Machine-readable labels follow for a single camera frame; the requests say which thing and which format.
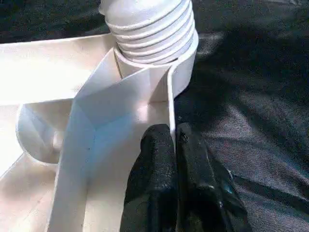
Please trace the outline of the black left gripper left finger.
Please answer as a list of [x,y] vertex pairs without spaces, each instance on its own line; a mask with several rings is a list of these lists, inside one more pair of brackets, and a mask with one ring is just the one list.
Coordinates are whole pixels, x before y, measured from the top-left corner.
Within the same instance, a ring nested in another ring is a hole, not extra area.
[[122,232],[174,232],[178,183],[174,144],[168,125],[150,126],[140,142],[127,180]]

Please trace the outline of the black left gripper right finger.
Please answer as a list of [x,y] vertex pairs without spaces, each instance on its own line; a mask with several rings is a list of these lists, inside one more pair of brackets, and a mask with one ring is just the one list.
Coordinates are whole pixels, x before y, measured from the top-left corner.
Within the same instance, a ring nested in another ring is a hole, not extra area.
[[252,231],[232,174],[188,123],[176,129],[176,158],[180,231]]

